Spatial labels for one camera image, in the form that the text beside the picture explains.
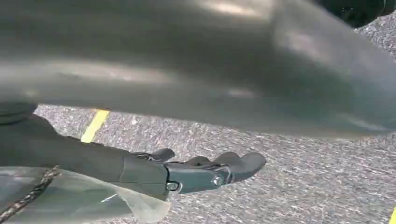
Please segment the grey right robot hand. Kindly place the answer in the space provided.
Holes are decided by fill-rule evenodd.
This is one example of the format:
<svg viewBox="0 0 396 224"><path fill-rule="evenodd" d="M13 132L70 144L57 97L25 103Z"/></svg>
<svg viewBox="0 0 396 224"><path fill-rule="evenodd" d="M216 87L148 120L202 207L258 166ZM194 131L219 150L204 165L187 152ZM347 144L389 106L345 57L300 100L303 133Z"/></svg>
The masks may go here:
<svg viewBox="0 0 396 224"><path fill-rule="evenodd" d="M59 134L46 119L35 115L0 126L3 167L59 166L149 196L218 189L253 177L266 164L260 153L225 152L214 160L197 156L187 161L171 161L173 156L168 148L132 153L81 142Z"/></svg>

